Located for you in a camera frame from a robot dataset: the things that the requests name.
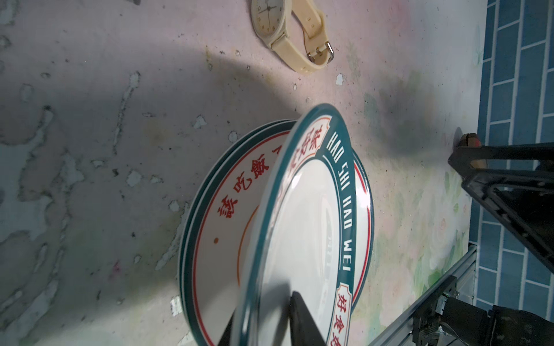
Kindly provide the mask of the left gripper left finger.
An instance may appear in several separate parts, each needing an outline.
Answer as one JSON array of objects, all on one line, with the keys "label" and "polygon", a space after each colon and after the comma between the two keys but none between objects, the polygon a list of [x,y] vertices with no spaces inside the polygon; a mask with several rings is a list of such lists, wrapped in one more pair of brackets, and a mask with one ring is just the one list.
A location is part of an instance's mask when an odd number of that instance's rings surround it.
[{"label": "left gripper left finger", "polygon": [[218,346],[230,346],[230,340],[231,340],[231,333],[232,333],[232,325],[233,325],[233,319],[234,316],[232,315],[229,319],[229,322],[224,330],[224,333],[222,334]]}]

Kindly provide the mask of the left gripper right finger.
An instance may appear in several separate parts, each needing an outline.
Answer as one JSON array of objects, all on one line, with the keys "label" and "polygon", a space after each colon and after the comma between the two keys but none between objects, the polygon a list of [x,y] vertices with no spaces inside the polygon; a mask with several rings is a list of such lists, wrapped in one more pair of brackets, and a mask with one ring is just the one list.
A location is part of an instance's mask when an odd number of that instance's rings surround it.
[{"label": "left gripper right finger", "polygon": [[297,291],[291,294],[289,301],[289,328],[292,346],[325,346],[317,324]]}]

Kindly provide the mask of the green rim round plate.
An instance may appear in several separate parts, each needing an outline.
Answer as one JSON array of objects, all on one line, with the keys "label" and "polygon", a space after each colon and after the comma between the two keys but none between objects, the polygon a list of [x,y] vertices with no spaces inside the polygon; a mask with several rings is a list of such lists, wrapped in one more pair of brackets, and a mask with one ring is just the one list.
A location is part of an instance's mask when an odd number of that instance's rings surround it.
[{"label": "green rim round plate", "polygon": [[353,149],[340,112],[303,115],[271,168],[252,228],[231,345],[290,345],[299,296],[315,326],[309,345],[346,345],[355,291]]}]

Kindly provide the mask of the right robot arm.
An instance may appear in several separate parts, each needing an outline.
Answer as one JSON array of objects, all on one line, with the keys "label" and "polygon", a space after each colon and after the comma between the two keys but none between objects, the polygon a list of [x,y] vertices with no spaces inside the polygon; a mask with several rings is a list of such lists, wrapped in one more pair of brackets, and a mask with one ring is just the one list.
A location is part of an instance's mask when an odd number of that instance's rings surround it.
[{"label": "right robot arm", "polygon": [[[463,190],[553,270],[553,144],[484,146],[462,135],[448,159]],[[502,306],[448,303],[441,325],[466,345],[552,345],[553,323]]]}]

